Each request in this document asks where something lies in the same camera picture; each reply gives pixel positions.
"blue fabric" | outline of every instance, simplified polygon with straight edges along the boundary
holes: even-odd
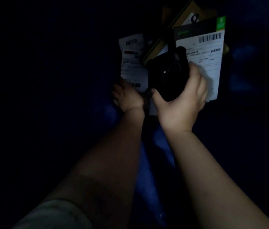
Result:
[[[154,38],[168,1],[180,0],[0,0],[0,227],[33,209],[118,122],[117,39]],[[227,15],[230,52],[194,132],[269,216],[269,0],[197,3]],[[132,227],[173,227],[184,214],[190,223],[161,127],[146,122],[142,141]]]

